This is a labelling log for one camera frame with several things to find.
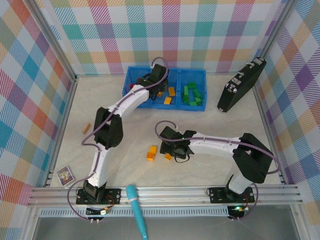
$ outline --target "colorful plaid fabric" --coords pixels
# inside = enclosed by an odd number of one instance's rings
[[[320,1],[300,0],[258,84],[280,158],[320,239]]]
[[[280,13],[275,10],[283,6],[281,0],[50,3],[38,0],[73,68],[87,75],[125,73],[157,56],[170,67],[238,71],[268,38],[268,23],[272,29]]]
[[[22,0],[0,6],[0,240],[15,240],[45,177],[71,80]]]
[[[264,49],[269,37],[270,37],[270,34],[271,32],[273,31],[273,29],[276,27],[276,24],[277,24],[277,21],[280,17],[280,14],[282,13],[286,3],[288,2],[288,0],[281,0],[280,4],[279,4],[279,7],[277,8],[273,18],[272,18],[272,21],[268,27],[268,29],[266,30],[264,36],[263,36],[263,39],[259,45],[259,49],[258,51],[256,52],[255,56],[260,56],[260,53],[262,51],[262,49]]]

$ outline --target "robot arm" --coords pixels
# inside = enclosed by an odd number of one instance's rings
[[[89,176],[92,176],[83,183],[84,192],[95,202],[99,203],[104,197],[108,160],[124,136],[122,119],[126,118],[134,109],[149,98],[154,99],[159,92],[168,90],[168,79],[165,77],[165,72],[165,67],[155,64],[152,66],[152,73],[138,78],[132,89],[118,102],[109,108],[100,107],[97,110],[94,130],[99,128],[109,115],[111,117],[94,134],[94,141],[100,150],[97,149],[94,154],[94,161],[89,173]],[[165,79],[160,84],[156,84],[164,77]]]
[[[163,138],[161,154],[169,153],[180,159],[190,158],[193,154],[210,154],[235,161],[239,172],[231,176],[225,187],[226,195],[231,200],[241,195],[252,183],[262,184],[272,162],[270,156],[242,145],[242,143],[250,144],[271,153],[250,133],[245,133],[242,137],[224,138],[208,136],[192,130],[177,132],[166,126],[159,136]]]
[[[143,86],[134,85],[133,88],[131,89],[131,91],[128,92],[127,95],[129,95],[129,94],[133,93],[134,91],[141,89],[141,88],[143,88]],[[121,138],[121,140],[123,138],[122,122],[121,122],[121,126],[120,126],[120,124],[118,124],[120,122],[120,120],[127,117],[140,104],[147,101],[148,98],[149,98],[149,91],[147,89],[143,89],[143,90],[135,93],[131,97],[129,97],[126,101],[123,102],[121,107],[119,107],[114,112],[113,115],[116,116],[116,120],[117,120],[117,122],[114,123],[114,126],[115,126],[114,128],[117,127],[117,129],[114,130],[114,134],[115,134],[115,136],[117,136],[117,138],[119,138],[119,139]],[[117,104],[118,104],[118,102],[115,103],[114,105],[110,106],[108,108],[108,110],[101,107],[101,108],[99,108],[98,113],[100,113],[102,115],[102,114],[105,114],[106,111],[112,112],[115,108],[117,108]],[[101,186],[106,185],[108,159],[110,159],[110,157],[113,154],[113,151],[115,149],[114,147],[111,146],[111,145],[114,145],[114,143],[113,144],[107,143],[108,140],[106,138],[108,136],[107,136],[106,132],[101,132],[100,134],[96,134],[96,136],[94,138],[94,140],[97,142],[97,145],[101,149],[100,157],[98,159],[98,152],[99,151],[96,150],[95,154],[94,154],[94,161],[92,163],[90,175],[93,173],[94,167],[96,165],[96,161],[98,161],[98,166],[97,166],[96,171],[93,174],[93,176],[88,179],[88,183],[91,184],[92,186],[97,187],[97,188],[100,188]]]

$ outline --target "briefcase handle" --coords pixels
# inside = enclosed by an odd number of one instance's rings
[[[249,66],[250,69],[252,69],[252,68],[255,66],[255,64],[252,63],[252,62],[248,62],[248,63],[246,63],[245,65],[246,65],[246,66],[247,66],[247,65],[250,65],[250,66]],[[239,75],[239,76],[238,76],[239,78],[242,78],[242,77],[245,75],[243,72],[241,72],[241,70],[240,70],[240,71],[237,71],[236,74]]]

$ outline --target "wooden block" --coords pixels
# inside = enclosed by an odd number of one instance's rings
[[[172,156],[171,156],[169,153],[166,153],[164,157],[165,157],[166,159],[168,159],[168,160],[171,160],[171,159],[172,159]]]
[[[91,124],[90,124],[90,122],[88,122],[88,123],[85,125],[84,129],[82,130],[82,133],[83,133],[83,134],[87,134],[87,132],[89,131],[90,128],[91,128]]]
[[[164,100],[164,104],[170,104],[171,102],[171,97],[166,97],[165,100]]]
[[[173,86],[170,86],[168,90],[169,90],[170,97],[174,97],[176,95],[175,88]]]
[[[150,150],[149,150],[149,153],[153,153],[154,155],[156,155],[156,153],[157,153],[157,146],[151,146],[150,147]]]
[[[155,154],[152,152],[148,152],[146,155],[146,159],[150,162],[153,162],[155,160]]]

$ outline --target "black case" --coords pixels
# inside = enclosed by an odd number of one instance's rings
[[[217,105],[221,112],[228,112],[257,82],[267,62],[262,57],[256,57],[247,63],[237,75],[225,86]]]

